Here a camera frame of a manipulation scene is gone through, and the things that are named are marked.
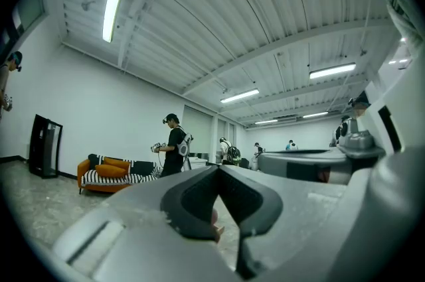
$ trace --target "backpack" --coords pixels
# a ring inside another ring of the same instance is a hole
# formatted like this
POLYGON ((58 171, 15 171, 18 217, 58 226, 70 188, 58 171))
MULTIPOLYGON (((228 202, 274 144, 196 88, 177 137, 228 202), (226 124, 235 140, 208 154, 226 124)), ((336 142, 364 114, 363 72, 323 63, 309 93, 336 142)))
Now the backpack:
POLYGON ((234 146, 229 147, 227 150, 227 158, 228 161, 234 164, 238 164, 241 160, 240 151, 238 150, 238 148, 234 146))

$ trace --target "controller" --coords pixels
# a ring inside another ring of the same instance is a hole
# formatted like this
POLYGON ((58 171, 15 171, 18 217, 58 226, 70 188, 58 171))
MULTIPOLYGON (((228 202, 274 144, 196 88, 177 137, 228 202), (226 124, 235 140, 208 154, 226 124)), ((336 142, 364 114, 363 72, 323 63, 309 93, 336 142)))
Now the controller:
POLYGON ((162 144, 156 143, 156 144, 154 144, 154 146, 151 147, 151 151, 155 152, 155 150, 158 149, 159 147, 166 147, 166 146, 167 146, 167 144, 165 144, 165 143, 162 143, 162 144))
POLYGON ((12 109, 12 97, 9 97, 7 94, 5 94, 5 101, 7 103, 7 107, 5 108, 6 111, 10 111, 12 109))

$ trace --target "concrete floor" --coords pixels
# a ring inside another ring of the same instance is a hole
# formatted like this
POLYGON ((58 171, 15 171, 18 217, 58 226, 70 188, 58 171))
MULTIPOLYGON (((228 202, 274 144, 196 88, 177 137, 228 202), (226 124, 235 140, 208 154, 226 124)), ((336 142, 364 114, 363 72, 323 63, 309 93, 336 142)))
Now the concrete floor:
MULTIPOLYGON (((76 180, 62 176, 42 179, 31 174, 28 166, 20 161, 0 165, 0 178, 6 201, 22 230, 47 247, 51 247, 65 229, 110 196, 88 190, 79 195, 76 180)), ((239 229, 220 198, 214 207, 218 211, 217 226, 225 227, 218 250, 234 268, 239 229)))

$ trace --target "orange sofa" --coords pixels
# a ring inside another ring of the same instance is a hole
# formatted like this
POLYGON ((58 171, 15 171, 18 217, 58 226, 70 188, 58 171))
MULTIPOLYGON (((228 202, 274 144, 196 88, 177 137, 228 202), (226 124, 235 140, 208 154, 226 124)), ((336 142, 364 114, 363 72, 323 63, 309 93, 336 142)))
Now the orange sofa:
POLYGON ((97 174, 95 166, 103 164, 103 156, 91 154, 82 161, 77 167, 77 181, 82 189, 117 192, 128 186, 149 182, 158 179, 162 169, 156 167, 154 162, 126 161, 129 162, 129 173, 122 178, 106 178, 97 174))

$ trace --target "ceiling light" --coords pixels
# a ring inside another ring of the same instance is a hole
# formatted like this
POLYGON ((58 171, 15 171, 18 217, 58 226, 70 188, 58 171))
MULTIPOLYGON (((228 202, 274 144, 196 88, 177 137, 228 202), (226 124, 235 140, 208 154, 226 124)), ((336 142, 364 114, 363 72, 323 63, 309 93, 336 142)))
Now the ceiling light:
POLYGON ((310 72, 310 79, 330 76, 331 74, 353 71, 356 68, 356 64, 353 62, 351 64, 334 66, 329 68, 324 68, 323 70, 310 72))
POLYGON ((255 124, 275 123, 277 121, 278 121, 277 119, 266 120, 266 121, 256 121, 255 124))
POLYGON ((254 94, 259 94, 259 93, 260 93, 260 91, 258 91, 257 89, 254 89, 254 90, 250 90, 250 91, 244 92, 242 94, 236 94, 233 97, 229 97, 229 98, 226 98, 226 99, 221 99, 220 102, 222 102, 222 103, 233 102, 234 100, 245 98, 245 97, 249 97, 249 96, 253 96, 254 94))
POLYGON ((120 0, 107 0, 104 17, 103 39, 107 42, 112 41, 112 32, 114 30, 117 8, 120 0))
POLYGON ((318 115, 327 115, 329 112, 314 113, 312 115, 303 115, 303 118, 317 117, 318 115))

